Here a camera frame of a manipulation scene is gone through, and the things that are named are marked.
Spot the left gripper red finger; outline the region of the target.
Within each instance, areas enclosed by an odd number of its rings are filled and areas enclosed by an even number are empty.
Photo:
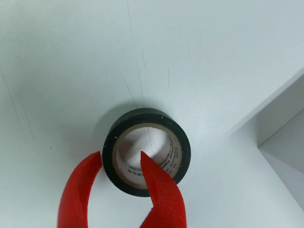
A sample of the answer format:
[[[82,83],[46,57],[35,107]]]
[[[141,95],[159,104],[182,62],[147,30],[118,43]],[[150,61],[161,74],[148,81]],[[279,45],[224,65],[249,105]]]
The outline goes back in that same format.
[[[187,227],[184,200],[173,178],[143,151],[141,169],[153,204],[141,227]]]
[[[88,202],[95,178],[102,167],[100,152],[83,159],[73,170],[62,193],[57,226],[59,228],[87,228]]]

